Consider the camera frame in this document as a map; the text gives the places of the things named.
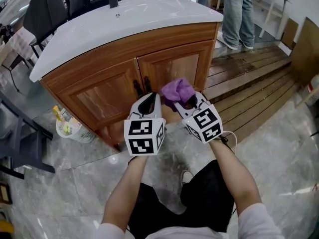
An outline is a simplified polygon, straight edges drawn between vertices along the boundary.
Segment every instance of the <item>white sleeve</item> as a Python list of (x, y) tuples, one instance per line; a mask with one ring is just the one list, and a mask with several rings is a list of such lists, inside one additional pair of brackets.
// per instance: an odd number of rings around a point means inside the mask
[(238, 217), (239, 239), (284, 239), (263, 204), (246, 208)]
[(124, 232), (116, 225), (110, 223), (100, 224), (99, 228), (94, 230), (91, 239), (124, 239)]

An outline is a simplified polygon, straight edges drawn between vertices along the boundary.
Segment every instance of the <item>shoe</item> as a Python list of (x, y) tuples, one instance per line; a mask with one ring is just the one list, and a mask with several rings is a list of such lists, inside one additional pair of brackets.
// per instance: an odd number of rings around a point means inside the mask
[(249, 50), (252, 50), (254, 47), (252, 46), (247, 46), (243, 41), (242, 39), (240, 39), (240, 41), (242, 42), (242, 44), (245, 46), (246, 49), (249, 49)]
[(230, 48), (232, 50), (238, 50), (238, 47), (231, 46), (224, 40), (222, 32), (217, 33), (217, 40), (222, 42), (223, 44), (225, 44), (228, 48)]
[(180, 184), (183, 186), (185, 183), (188, 183), (192, 180), (194, 176), (192, 175), (192, 173), (188, 170), (184, 170), (182, 171), (181, 175), (180, 175)]

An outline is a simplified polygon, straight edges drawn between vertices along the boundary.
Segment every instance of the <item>white cable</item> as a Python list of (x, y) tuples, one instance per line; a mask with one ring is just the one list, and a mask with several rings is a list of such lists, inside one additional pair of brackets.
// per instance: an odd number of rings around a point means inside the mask
[(236, 154), (236, 149), (237, 149), (237, 136), (235, 135), (235, 133), (234, 132), (232, 132), (232, 131), (224, 131), (224, 133), (232, 133), (233, 135), (234, 135), (234, 137), (235, 137), (235, 141), (236, 141), (236, 144), (235, 144), (235, 154)]

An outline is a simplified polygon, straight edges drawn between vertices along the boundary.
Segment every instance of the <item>wooden cabinet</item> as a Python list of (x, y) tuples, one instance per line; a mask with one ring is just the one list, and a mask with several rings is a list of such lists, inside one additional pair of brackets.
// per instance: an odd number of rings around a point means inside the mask
[(142, 86), (135, 58), (70, 85), (58, 97), (95, 131), (128, 116), (138, 99), (134, 81)]
[(218, 23), (208, 22), (128, 36), (64, 63), (41, 82), (82, 124), (116, 147), (123, 120), (139, 97), (136, 86), (146, 94), (147, 80), (160, 93), (168, 82), (185, 77), (197, 91), (204, 89), (217, 30)]
[(152, 91), (157, 93), (167, 83), (180, 77), (185, 77), (201, 91), (210, 64), (212, 46), (213, 40), (195, 42), (139, 57), (142, 79), (148, 77)]

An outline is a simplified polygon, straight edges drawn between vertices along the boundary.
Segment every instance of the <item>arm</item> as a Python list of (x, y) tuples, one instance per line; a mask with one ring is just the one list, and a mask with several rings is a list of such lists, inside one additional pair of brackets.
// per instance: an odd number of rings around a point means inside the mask
[(125, 232), (138, 197), (147, 159), (148, 156), (138, 156), (130, 162), (106, 202), (102, 223), (111, 223)]
[(225, 184), (233, 196), (238, 216), (250, 205), (261, 203), (257, 185), (247, 168), (219, 140), (209, 143), (219, 164)]

